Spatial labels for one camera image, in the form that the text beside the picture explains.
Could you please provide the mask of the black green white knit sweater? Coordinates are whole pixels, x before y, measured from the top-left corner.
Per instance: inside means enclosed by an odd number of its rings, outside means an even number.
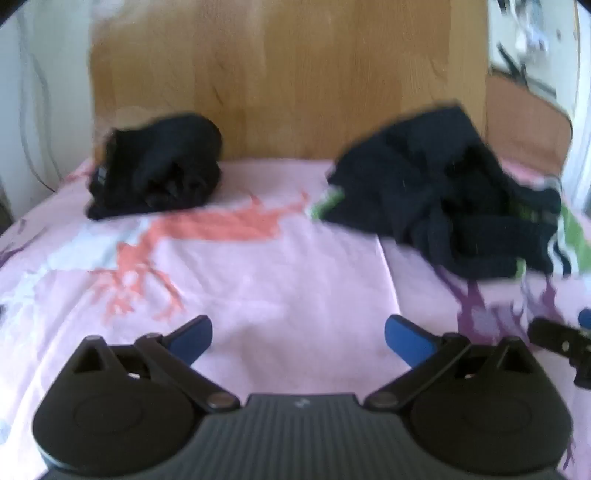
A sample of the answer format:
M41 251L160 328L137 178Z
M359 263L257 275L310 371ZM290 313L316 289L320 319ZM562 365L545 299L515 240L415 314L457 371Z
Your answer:
M585 238L559 180L515 180L458 105L388 125L346 150L310 215L392 238L465 279L585 268Z

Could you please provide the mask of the pink deer print bedsheet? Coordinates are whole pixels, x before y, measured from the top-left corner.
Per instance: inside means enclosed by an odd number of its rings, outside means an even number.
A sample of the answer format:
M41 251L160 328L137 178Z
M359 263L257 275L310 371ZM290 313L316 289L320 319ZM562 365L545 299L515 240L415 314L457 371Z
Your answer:
M242 161L223 167L192 212L87 219L89 169L1 237L1 475L45 465L33 415L86 336L130 344L198 315L213 342L197 371L252 393L355 393L407 370L385 342L389 316L476 343L519 335L536 316L590 316L588 278L466 282L413 249L308 217L329 164Z

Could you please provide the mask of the folded black garment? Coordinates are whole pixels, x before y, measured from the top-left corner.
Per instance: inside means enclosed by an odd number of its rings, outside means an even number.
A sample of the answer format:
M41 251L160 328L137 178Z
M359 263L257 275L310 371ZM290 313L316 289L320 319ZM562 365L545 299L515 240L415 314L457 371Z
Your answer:
M204 206L221 180L221 132L195 113L113 129L92 173L94 221Z

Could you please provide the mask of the brown headboard cushion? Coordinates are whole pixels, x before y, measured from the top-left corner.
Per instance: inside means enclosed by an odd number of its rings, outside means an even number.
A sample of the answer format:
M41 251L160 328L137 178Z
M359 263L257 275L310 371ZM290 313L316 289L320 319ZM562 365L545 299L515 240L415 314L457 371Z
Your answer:
M486 141L497 157L560 175L572 140L568 116L502 75L486 81Z

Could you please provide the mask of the wood pattern board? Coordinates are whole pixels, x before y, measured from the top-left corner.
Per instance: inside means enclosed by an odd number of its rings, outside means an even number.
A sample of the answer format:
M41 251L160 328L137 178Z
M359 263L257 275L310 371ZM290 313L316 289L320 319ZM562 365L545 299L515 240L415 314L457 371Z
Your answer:
M458 102L485 123L483 1L95 1L94 138L197 112L228 159L331 159Z

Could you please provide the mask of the white power strip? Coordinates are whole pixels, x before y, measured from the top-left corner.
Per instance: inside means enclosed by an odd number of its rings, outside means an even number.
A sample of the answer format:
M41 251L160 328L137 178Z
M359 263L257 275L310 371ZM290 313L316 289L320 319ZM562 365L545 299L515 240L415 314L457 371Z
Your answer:
M511 15L515 22L515 48L519 59L527 63L546 58L550 52L550 40L545 29L542 2L499 0L498 6L504 15Z

